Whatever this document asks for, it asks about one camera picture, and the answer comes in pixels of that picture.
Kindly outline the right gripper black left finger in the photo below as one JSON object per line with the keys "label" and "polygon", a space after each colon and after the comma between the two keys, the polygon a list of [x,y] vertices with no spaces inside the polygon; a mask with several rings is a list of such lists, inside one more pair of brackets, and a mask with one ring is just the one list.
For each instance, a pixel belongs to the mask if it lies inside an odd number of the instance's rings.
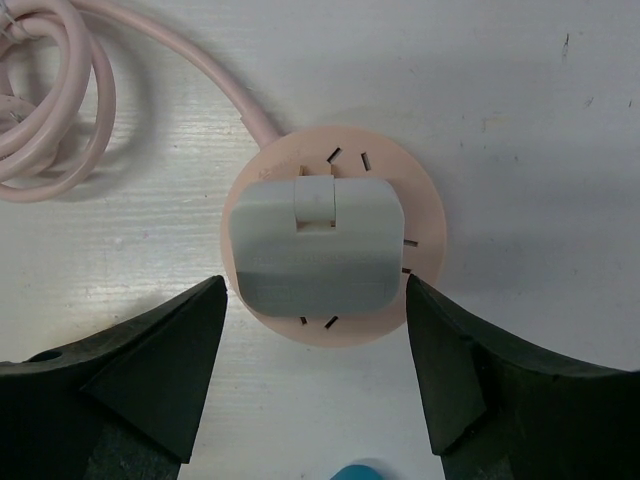
{"label": "right gripper black left finger", "polygon": [[222,336],[211,277],[82,340],[1,365],[5,479],[174,479],[187,464]]}

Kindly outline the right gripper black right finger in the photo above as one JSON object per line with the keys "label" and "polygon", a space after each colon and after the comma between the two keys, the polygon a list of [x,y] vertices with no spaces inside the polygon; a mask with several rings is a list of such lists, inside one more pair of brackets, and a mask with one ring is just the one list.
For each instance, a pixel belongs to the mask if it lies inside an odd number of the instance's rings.
{"label": "right gripper black right finger", "polygon": [[639,375],[561,355],[411,276],[411,353],[449,479],[635,479]]}

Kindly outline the white plug adapter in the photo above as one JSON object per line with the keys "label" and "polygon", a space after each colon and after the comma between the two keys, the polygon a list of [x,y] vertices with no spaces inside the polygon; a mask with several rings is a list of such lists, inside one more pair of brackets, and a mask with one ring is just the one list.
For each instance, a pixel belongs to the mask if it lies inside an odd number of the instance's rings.
{"label": "white plug adapter", "polygon": [[229,218],[237,290],[269,317],[360,314],[400,289],[405,215],[378,178],[259,182]]}

